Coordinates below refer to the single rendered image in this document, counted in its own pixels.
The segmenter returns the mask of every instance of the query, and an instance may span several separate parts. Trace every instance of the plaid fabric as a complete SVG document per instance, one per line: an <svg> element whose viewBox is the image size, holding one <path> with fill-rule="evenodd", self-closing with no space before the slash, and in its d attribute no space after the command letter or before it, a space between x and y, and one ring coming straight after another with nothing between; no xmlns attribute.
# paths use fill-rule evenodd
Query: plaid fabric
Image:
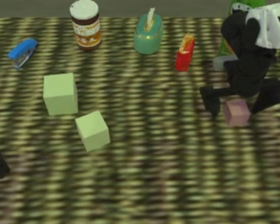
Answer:
<svg viewBox="0 0 280 224"><path fill-rule="evenodd" d="M100 49L82 52L70 19L0 19L0 149L12 170L0 180L0 224L280 224L280 105L234 128L199 95L226 80L211 66L222 20L165 18L148 56L133 50L136 23L102 18ZM196 45L178 73L186 32ZM25 38L40 46L17 71L7 53ZM66 72L79 114L49 117L43 76ZM280 62L268 76L280 78ZM87 153L74 118L93 110L112 142Z"/></svg>

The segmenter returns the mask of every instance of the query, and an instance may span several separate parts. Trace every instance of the green cube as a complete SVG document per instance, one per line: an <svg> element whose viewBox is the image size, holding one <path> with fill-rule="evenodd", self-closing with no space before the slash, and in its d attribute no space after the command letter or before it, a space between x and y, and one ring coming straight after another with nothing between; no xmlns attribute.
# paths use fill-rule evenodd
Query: green cube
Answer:
<svg viewBox="0 0 280 224"><path fill-rule="evenodd" d="M87 152L110 143L109 129L99 111L75 119Z"/></svg>
<svg viewBox="0 0 280 224"><path fill-rule="evenodd" d="M78 113L73 73L44 76L42 96L50 116Z"/></svg>

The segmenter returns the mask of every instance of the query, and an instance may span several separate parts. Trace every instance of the nutella jar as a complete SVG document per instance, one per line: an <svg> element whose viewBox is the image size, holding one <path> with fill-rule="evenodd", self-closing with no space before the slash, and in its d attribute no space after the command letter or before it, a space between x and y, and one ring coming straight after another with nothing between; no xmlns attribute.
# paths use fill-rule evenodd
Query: nutella jar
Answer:
<svg viewBox="0 0 280 224"><path fill-rule="evenodd" d="M102 42L97 3L77 0L70 6L70 15L79 48L97 49Z"/></svg>

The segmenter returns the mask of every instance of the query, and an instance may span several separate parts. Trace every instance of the red packet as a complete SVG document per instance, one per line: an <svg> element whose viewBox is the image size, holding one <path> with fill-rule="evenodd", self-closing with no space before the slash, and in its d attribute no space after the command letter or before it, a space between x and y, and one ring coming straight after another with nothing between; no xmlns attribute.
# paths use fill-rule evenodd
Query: red packet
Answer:
<svg viewBox="0 0 280 224"><path fill-rule="evenodd" d="M175 69L178 71L187 71L193 56L195 38L186 34L182 39L182 44L176 54Z"/></svg>

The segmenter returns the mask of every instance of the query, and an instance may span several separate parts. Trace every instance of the pink cube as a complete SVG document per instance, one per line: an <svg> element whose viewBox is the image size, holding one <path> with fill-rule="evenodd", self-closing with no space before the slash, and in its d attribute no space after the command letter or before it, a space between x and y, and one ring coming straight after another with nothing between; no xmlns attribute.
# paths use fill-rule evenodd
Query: pink cube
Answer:
<svg viewBox="0 0 280 224"><path fill-rule="evenodd" d="M226 102L224 106L226 123L230 126L245 126L250 117L247 103L243 99L234 99Z"/></svg>

